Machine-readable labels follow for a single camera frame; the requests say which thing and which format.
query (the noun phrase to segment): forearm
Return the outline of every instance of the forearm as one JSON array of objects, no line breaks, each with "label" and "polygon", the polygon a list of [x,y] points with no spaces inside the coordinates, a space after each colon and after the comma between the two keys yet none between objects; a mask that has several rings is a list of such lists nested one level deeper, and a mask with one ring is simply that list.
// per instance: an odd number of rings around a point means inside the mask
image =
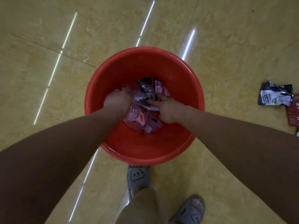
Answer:
[{"label": "forearm", "polygon": [[186,106],[178,123],[288,223],[299,218],[299,139]]},{"label": "forearm", "polygon": [[0,222],[45,222],[123,117],[103,108],[43,130],[3,150]]}]

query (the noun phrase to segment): gray slipper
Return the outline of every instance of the gray slipper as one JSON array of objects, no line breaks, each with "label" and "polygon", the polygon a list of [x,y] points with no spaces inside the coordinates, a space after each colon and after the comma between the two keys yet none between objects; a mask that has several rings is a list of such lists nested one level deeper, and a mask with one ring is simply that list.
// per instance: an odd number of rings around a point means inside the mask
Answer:
[{"label": "gray slipper", "polygon": [[136,166],[128,168],[128,191],[129,201],[132,200],[131,190],[139,186],[150,186],[151,166]]},{"label": "gray slipper", "polygon": [[[192,199],[198,199],[202,204],[202,211],[198,211],[192,205]],[[205,204],[202,198],[198,195],[190,196],[180,207],[177,213],[169,220],[170,222],[182,222],[184,224],[199,224],[204,218]]]}]

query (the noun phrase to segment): glossy floor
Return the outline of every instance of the glossy floor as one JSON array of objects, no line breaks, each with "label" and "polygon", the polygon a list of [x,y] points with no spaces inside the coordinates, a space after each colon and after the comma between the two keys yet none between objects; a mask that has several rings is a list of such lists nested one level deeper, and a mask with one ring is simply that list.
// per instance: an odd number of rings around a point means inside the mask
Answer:
[{"label": "glossy floor", "polygon": [[[265,80],[299,93],[299,0],[0,0],[0,15],[0,149],[84,115],[95,69],[137,45],[183,58],[206,111],[295,132],[284,107],[256,103]],[[126,168],[99,148],[47,223],[113,223]],[[203,223],[283,223],[197,139],[153,167],[152,186],[168,217],[197,193]]]}]

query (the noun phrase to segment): red package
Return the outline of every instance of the red package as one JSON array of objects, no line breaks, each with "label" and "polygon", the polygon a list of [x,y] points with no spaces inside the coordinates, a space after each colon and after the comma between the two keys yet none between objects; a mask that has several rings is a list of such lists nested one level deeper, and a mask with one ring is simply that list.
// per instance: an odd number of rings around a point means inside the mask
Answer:
[{"label": "red package", "polygon": [[290,106],[286,108],[288,121],[290,126],[299,126],[299,94],[294,95],[294,99]]}]

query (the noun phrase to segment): foot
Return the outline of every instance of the foot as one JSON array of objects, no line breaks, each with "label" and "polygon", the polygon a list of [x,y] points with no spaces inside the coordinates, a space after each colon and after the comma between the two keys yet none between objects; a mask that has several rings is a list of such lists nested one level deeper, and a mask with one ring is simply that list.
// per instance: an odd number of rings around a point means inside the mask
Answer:
[{"label": "foot", "polygon": [[128,168],[128,189],[129,200],[140,190],[150,186],[150,166],[129,165]]},{"label": "foot", "polygon": [[193,195],[180,207],[169,220],[169,224],[199,224],[205,212],[205,204],[201,197]]}]

